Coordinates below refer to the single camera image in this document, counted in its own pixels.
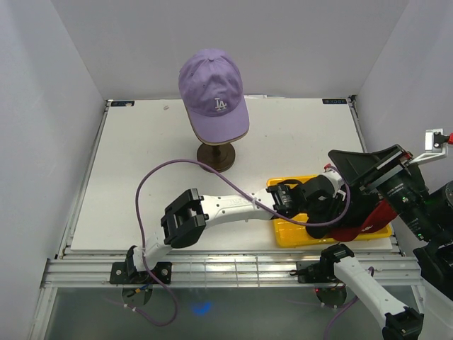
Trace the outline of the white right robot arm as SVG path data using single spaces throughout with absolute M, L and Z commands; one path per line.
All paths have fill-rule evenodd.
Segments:
M 379 325 L 383 339 L 452 338 L 452 185 L 428 193 L 421 164 L 447 156 L 450 141 L 413 156 L 399 145 L 373 153 L 333 150 L 329 157 L 345 183 L 378 193 L 424 241 L 411 257 L 364 259 L 345 244 L 298 263 L 292 275 L 303 285 L 350 289 Z

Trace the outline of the purple LA cap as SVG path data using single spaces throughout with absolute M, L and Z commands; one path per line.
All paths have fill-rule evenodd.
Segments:
M 180 69 L 178 89 L 189 121 L 250 124 L 241 73 L 223 50 L 196 52 Z

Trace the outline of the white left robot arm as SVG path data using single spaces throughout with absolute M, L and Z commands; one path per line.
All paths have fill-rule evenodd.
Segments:
M 286 179 L 255 193 L 211 196 L 188 189 L 165 208 L 160 230 L 145 237 L 141 246 L 130 247 L 125 273 L 133 283 L 154 281 L 154 268 L 163 257 L 196 244 L 211 227 L 276 218 L 294 222 L 299 214 L 307 215 L 306 227 L 330 227 L 343 219 L 350 204 L 350 189 L 336 171 L 305 182 Z

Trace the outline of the red cap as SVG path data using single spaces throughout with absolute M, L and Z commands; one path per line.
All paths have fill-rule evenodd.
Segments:
M 389 237 L 391 235 L 390 222 L 397 216 L 391 206 L 382 201 L 361 225 L 336 227 L 330 231 L 329 236 L 338 242 Z

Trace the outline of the beige cap black letter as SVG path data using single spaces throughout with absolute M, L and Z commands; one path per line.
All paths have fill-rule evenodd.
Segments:
M 190 121 L 191 128 L 199 141 L 207 145 L 222 145 L 241 139 L 249 130 L 249 122 L 216 123 L 212 121 Z

